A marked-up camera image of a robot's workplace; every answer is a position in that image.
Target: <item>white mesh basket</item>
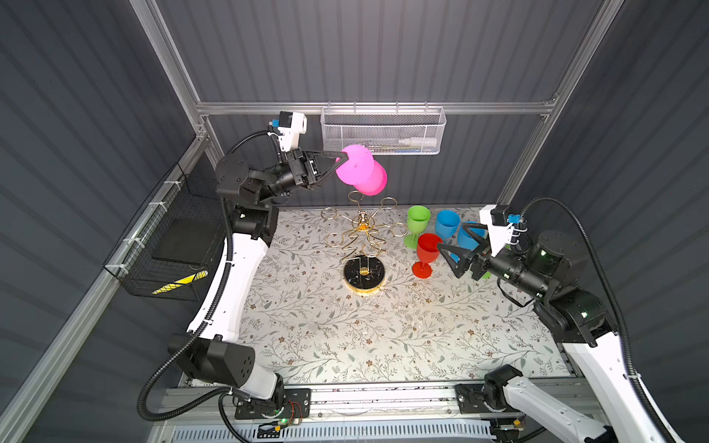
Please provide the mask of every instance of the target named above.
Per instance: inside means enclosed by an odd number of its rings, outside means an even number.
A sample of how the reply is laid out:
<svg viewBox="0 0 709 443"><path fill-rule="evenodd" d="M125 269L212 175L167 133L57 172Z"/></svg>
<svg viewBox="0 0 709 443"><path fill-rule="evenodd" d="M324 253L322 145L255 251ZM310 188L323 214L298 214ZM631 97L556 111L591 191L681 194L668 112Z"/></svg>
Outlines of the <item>white mesh basket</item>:
<svg viewBox="0 0 709 443"><path fill-rule="evenodd" d="M445 114L427 106L329 106L320 124L325 151L363 145L374 155L433 155L440 152Z"/></svg>

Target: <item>pink cup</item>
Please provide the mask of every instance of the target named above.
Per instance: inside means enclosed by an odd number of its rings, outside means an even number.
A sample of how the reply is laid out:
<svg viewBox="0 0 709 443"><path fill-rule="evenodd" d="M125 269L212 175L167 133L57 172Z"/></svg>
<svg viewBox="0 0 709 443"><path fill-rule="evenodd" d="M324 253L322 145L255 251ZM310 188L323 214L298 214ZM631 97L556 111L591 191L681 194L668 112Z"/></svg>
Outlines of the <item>pink cup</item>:
<svg viewBox="0 0 709 443"><path fill-rule="evenodd" d="M366 182L356 184L354 187L365 196L375 196L384 190L386 186L386 171L384 167L374 160L374 170Z"/></svg>
<svg viewBox="0 0 709 443"><path fill-rule="evenodd" d="M351 185L369 181L369 177L374 171L374 163L376 163L372 151L362 145L350 145L342 151L347 153L349 159L335 170L340 180Z"/></svg>

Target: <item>round black base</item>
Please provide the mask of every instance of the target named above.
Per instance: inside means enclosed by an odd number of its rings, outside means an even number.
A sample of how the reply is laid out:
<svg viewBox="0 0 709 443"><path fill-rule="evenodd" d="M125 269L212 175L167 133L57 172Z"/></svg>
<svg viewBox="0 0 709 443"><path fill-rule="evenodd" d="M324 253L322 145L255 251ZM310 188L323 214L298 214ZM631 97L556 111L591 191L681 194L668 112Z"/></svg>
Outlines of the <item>round black base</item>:
<svg viewBox="0 0 709 443"><path fill-rule="evenodd" d="M345 264L345 281L356 292L369 293L384 282L384 263L376 257L359 255Z"/></svg>

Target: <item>wire mesh basket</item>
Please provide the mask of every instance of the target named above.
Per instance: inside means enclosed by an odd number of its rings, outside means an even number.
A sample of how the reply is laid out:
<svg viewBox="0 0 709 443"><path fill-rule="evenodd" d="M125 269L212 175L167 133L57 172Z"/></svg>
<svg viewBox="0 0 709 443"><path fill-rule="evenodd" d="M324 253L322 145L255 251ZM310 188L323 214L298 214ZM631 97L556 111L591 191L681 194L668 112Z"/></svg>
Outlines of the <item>wire mesh basket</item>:
<svg viewBox="0 0 709 443"><path fill-rule="evenodd" d="M152 212L141 229L130 237L126 229L104 268L131 295L202 301L224 240L216 179L183 174L169 183L167 195L148 204ZM117 260L124 242L128 250Z"/></svg>
<svg viewBox="0 0 709 443"><path fill-rule="evenodd" d="M329 106L320 124L323 149L363 145L374 155L433 155L445 129L443 108L428 106Z"/></svg>

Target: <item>black wire basket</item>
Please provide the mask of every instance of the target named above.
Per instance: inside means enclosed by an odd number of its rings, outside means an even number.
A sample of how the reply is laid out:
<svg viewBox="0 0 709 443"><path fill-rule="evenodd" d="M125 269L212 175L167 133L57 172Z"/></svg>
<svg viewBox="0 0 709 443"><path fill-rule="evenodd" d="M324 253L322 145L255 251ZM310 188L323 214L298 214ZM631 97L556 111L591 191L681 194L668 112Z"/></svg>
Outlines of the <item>black wire basket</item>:
<svg viewBox="0 0 709 443"><path fill-rule="evenodd" d="M104 268L131 295L203 301L223 250L217 182L213 177L183 174L170 183L162 201L147 204L147 221L131 235L143 208L136 213ZM116 251L125 242L128 251L116 260Z"/></svg>

